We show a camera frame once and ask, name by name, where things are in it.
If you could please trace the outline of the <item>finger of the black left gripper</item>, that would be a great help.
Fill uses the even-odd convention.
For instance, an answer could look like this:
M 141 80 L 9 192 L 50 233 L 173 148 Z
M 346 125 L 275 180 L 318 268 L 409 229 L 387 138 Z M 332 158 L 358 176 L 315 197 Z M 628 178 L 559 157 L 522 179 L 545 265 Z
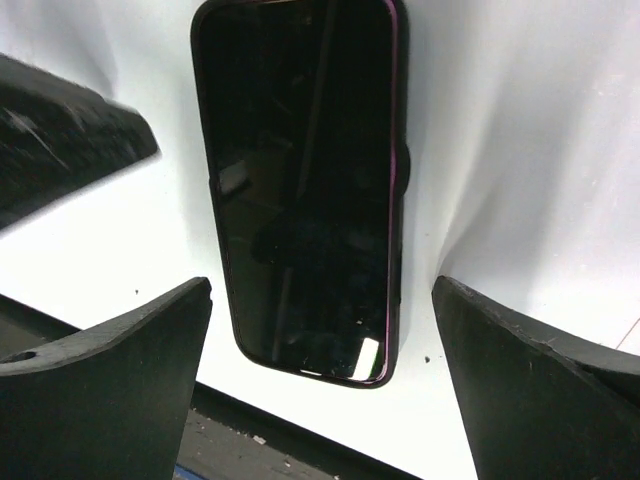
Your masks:
M 137 111 L 2 56 L 2 227 L 158 150 Z

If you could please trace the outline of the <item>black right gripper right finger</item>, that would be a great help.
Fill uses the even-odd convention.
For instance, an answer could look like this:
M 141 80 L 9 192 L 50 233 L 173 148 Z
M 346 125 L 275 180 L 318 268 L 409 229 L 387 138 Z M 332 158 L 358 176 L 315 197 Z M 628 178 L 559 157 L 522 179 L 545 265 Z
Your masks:
M 449 277 L 432 299 L 479 478 L 638 478 L 638 356 Z

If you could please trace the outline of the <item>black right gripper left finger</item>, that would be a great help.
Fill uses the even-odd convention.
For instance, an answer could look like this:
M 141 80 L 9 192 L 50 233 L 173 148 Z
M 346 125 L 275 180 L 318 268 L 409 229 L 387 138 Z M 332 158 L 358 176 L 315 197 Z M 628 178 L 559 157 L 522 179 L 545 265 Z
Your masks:
M 1 361 L 4 479 L 169 479 L 212 302 L 196 277 Z

